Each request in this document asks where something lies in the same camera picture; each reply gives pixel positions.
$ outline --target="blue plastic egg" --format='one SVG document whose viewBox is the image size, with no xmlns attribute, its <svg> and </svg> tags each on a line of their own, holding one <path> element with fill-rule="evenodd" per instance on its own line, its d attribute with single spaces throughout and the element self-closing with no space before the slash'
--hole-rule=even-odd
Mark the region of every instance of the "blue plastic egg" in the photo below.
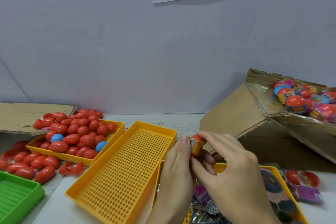
<svg viewBox="0 0 336 224">
<path fill-rule="evenodd" d="M 52 136 L 50 142 L 53 143 L 53 142 L 56 142 L 56 141 L 62 141 L 63 138 L 64 138 L 64 136 L 61 135 L 61 134 L 54 134 L 54 135 Z"/>
<path fill-rule="evenodd" d="M 289 86 L 289 85 L 280 85 L 280 86 L 278 86 L 278 87 L 276 87 L 276 88 L 274 89 L 274 91 L 273 91 L 274 95 L 277 96 L 279 90 L 281 90 L 281 89 L 283 89 L 283 88 L 290 88 L 290 89 L 291 89 L 292 87 Z"/>
<path fill-rule="evenodd" d="M 96 152 L 100 152 L 106 144 L 107 144 L 107 141 L 102 141 L 98 143 L 96 146 Z"/>
</svg>

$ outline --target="hand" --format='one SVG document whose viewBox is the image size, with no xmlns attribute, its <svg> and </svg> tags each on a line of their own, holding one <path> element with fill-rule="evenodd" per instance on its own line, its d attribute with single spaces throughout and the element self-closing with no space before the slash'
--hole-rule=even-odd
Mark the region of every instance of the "hand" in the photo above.
<svg viewBox="0 0 336 224">
<path fill-rule="evenodd" d="M 184 135 L 167 153 L 162 168 L 160 190 L 146 224 L 180 224 L 187 215 L 193 196 L 189 168 L 189 137 Z"/>
<path fill-rule="evenodd" d="M 195 158 L 192 171 L 207 189 L 219 211 L 234 224 L 281 223 L 267 199 L 257 157 L 232 135 L 197 133 L 223 157 L 225 171 L 213 175 Z"/>
</svg>

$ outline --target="yellow plastic tray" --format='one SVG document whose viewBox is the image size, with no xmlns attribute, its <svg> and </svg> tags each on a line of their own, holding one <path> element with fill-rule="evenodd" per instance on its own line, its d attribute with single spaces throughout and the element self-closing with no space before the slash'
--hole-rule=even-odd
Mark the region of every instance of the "yellow plastic tray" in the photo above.
<svg viewBox="0 0 336 224">
<path fill-rule="evenodd" d="M 176 134 L 135 122 L 65 195 L 103 223 L 133 224 Z"/>
<path fill-rule="evenodd" d="M 45 149 L 30 146 L 32 144 L 32 142 L 44 138 L 45 134 L 36 137 L 33 141 L 31 141 L 29 144 L 27 144 L 27 148 L 31 152 L 39 152 L 40 154 L 47 155 L 47 156 L 53 155 L 53 156 L 56 156 L 57 158 L 59 158 L 61 160 L 70 161 L 70 162 L 74 162 L 74 163 L 82 162 L 86 166 L 91 166 L 125 132 L 125 124 L 123 122 L 110 121 L 110 120 L 99 120 L 99 121 L 103 121 L 105 124 L 113 122 L 117 125 L 118 129 L 114 134 L 110 134 L 110 133 L 107 134 L 107 136 L 106 136 L 107 144 L 103 147 L 103 149 L 97 154 L 97 156 L 94 159 L 82 158 L 82 157 L 73 156 L 73 155 L 69 155 L 69 154 L 65 154 L 65 153 L 57 153 L 57 152 L 53 152 L 53 151 L 49 151 L 49 150 L 45 150 Z"/>
<path fill-rule="evenodd" d="M 152 209 L 154 206 L 154 203 L 156 201 L 156 197 L 157 197 L 157 192 L 158 192 L 158 186 L 160 184 L 160 169 L 163 167 L 165 161 L 161 161 L 160 165 L 159 165 L 159 170 L 157 172 L 157 178 L 156 178 L 156 185 L 155 185 L 155 190 L 154 190 L 154 196 L 153 196 L 153 202 L 152 202 Z M 225 168 L 227 167 L 226 164 L 224 163 L 216 163 L 215 165 L 212 166 L 213 169 L 216 171 L 217 174 L 220 174 L 221 172 L 223 172 L 225 170 Z M 270 166 L 259 166 L 262 167 L 264 169 L 267 169 L 269 171 L 272 172 L 272 175 L 275 176 L 275 178 L 279 181 L 279 183 L 281 184 L 281 187 L 283 188 L 283 191 L 286 193 L 286 195 L 292 199 L 296 205 L 296 208 L 298 209 L 298 214 L 293 215 L 293 219 L 296 221 L 301 221 L 304 224 L 309 224 L 309 222 L 307 221 L 307 219 L 305 218 L 305 216 L 303 215 L 299 204 L 297 203 L 297 201 L 294 199 L 292 193 L 290 192 L 289 188 L 287 187 L 285 181 L 283 180 L 283 178 L 281 177 L 279 171 L 275 168 L 275 167 L 270 167 Z M 190 223 L 190 219 L 191 219 L 191 213 L 192 211 L 189 211 L 187 216 L 185 217 L 185 219 L 183 220 L 183 224 L 189 224 Z"/>
</svg>

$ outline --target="cardboard box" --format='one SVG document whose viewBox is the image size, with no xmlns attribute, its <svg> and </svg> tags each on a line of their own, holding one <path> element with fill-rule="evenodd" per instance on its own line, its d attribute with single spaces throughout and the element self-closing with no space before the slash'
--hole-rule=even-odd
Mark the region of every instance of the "cardboard box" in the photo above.
<svg viewBox="0 0 336 224">
<path fill-rule="evenodd" d="M 55 112 L 64 112 L 69 116 L 75 109 L 75 105 L 0 103 L 0 132 L 32 136 L 45 134 L 47 131 L 33 128 L 37 119 L 41 119 L 46 113 Z M 31 127 L 22 127 L 24 123 L 30 124 Z"/>
<path fill-rule="evenodd" d="M 273 95 L 274 83 L 282 78 L 283 75 L 250 68 L 245 82 L 201 119 L 199 129 L 232 134 L 257 155 L 260 163 L 336 172 L 336 124 L 287 112 Z M 295 82 L 332 90 L 316 83 L 297 79 Z M 214 152 L 209 144 L 204 149 Z"/>
</svg>

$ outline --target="green perforated basket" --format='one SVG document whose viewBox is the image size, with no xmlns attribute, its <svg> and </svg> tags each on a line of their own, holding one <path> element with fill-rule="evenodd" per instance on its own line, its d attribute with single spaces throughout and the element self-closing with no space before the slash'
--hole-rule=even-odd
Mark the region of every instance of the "green perforated basket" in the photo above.
<svg viewBox="0 0 336 224">
<path fill-rule="evenodd" d="M 37 182 L 0 171 L 0 224 L 16 224 L 44 196 Z"/>
</svg>

